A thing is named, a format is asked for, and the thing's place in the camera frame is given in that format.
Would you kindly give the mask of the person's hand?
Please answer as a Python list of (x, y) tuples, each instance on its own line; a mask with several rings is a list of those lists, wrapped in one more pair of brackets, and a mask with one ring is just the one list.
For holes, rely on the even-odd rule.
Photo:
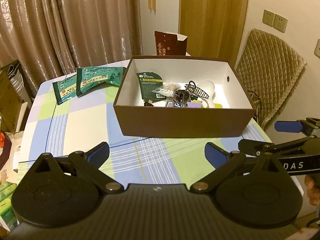
[(304, 178), (304, 183), (307, 188), (309, 203), (313, 206), (319, 205), (320, 190), (319, 188), (315, 187), (314, 179), (310, 175), (306, 175)]

